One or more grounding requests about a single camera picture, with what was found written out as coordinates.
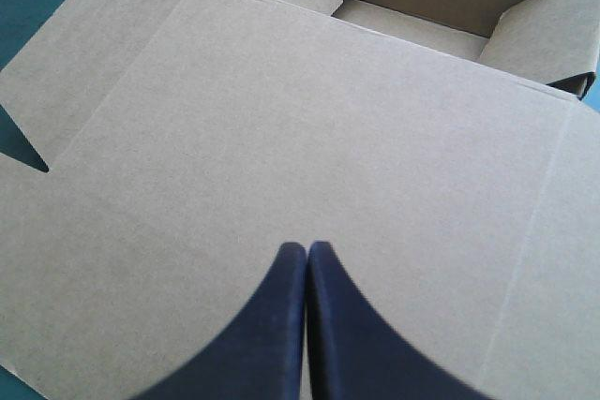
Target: crease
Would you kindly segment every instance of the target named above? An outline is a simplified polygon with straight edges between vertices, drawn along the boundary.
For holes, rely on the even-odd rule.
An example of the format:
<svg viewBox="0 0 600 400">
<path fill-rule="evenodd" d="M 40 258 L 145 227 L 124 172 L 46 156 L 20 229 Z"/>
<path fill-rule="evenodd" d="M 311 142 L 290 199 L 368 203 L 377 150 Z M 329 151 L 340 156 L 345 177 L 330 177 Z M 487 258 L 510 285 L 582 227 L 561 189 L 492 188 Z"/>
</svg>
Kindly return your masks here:
<svg viewBox="0 0 600 400">
<path fill-rule="evenodd" d="M 562 121 L 561 130 L 560 130 L 559 136 L 556 140 L 556 144 L 554 145 L 554 151 L 552 152 L 549 162 L 547 163 L 546 172 L 544 173 L 544 176 L 542 179 L 542 185 L 540 186 L 540 189 L 538 191 L 538 194 L 537 194 L 537 197 L 535 200 L 535 204 L 533 206 L 532 213 L 527 222 L 525 234 L 519 245 L 517 261 L 515 262 L 515 266 L 513 268 L 511 278 L 506 287 L 506 291 L 504 293 L 504 298 L 502 300 L 502 305 L 501 305 L 500 311 L 498 313 L 496 323 L 494 324 L 494 327 L 492 329 L 492 334 L 491 334 L 491 337 L 489 338 L 489 342 L 487 344 L 487 349 L 484 354 L 484 360 L 481 364 L 481 368 L 479 370 L 479 374 L 478 374 L 476 382 L 475 382 L 475 386 L 479 390 L 482 389 L 483 383 L 488 376 L 491 355 L 492 355 L 494 349 L 496 348 L 496 344 L 497 344 L 498 338 L 500 336 L 500 332 L 503 329 L 503 325 L 506 320 L 508 306 L 511 303 L 515 288 L 517 286 L 517 282 L 520 279 L 520 276 L 521 276 L 521 273 L 523 270 L 523 264 L 525 261 L 525 257 L 528 254 L 528 250 L 530 249 L 530 240 L 532 238 L 533 228 L 537 223 L 537 217 L 539 215 L 541 205 L 544 201 L 544 197 L 545 197 L 546 191 L 548 189 L 548 186 L 550 184 L 550 181 L 553 178 L 554 171 L 556 168 L 556 162 L 558 159 L 558 154 L 559 154 L 559 151 L 561 150 L 561 147 L 563 146 L 567 130 L 571 124 L 575 107 L 576 107 L 576 104 L 574 104 L 574 103 L 569 105 L 568 111 L 566 112 L 566 117 Z"/>
<path fill-rule="evenodd" d="M 154 31 L 154 33 L 150 36 L 150 38 L 146 41 L 145 45 L 140 49 L 140 51 L 138 52 L 138 54 L 135 56 L 135 58 L 133 58 L 131 60 L 131 63 L 129 63 L 129 65 L 127 66 L 127 69 L 125 69 L 123 71 L 123 73 L 120 75 L 120 77 L 117 79 L 117 81 L 114 83 L 114 85 L 111 87 L 111 89 L 104 95 L 104 97 L 98 102 L 96 108 L 94 109 L 94 111 L 90 114 L 90 116 L 87 118 L 87 120 L 83 123 L 83 125 L 81 126 L 81 128 L 77 131 L 77 133 L 73 136 L 73 138 L 70 140 L 70 142 L 68 143 L 67 146 L 65 146 L 65 148 L 63 150 L 60 151 L 60 153 L 54 158 L 52 164 L 48 164 L 50 170 L 53 170 L 55 168 L 55 166 L 58 165 L 60 159 L 63 157 L 64 154 L 66 154 L 68 152 L 68 150 L 70 150 L 70 148 L 73 146 L 73 144 L 77 141 L 77 139 L 79 138 L 79 136 L 83 133 L 83 131 L 85 130 L 85 128 L 87 127 L 87 125 L 94 119 L 94 117 L 96 116 L 96 114 L 98 113 L 98 111 L 101 110 L 102 106 L 104 106 L 104 104 L 106 103 L 106 101 L 109 99 L 109 97 L 112 95 L 113 91 L 116 89 L 117 86 L 119 86 L 121 84 L 121 80 L 123 80 L 126 75 L 130 72 L 131 68 L 137 63 L 137 61 L 140 59 L 141 55 L 144 53 L 144 51 L 148 48 L 148 46 L 154 42 L 156 36 L 158 35 L 158 32 L 160 32 L 163 27 L 165 26 L 165 24 L 167 23 L 167 21 L 170 19 L 170 17 L 173 15 L 173 13 L 175 12 L 175 10 L 181 5 L 181 3 L 184 0 L 178 0 L 175 5 L 173 6 L 173 8 L 171 9 L 171 11 L 169 11 L 169 14 L 167 14 L 167 16 L 165 17 L 165 19 L 162 21 L 162 23 L 157 27 L 157 29 Z"/>
</svg>

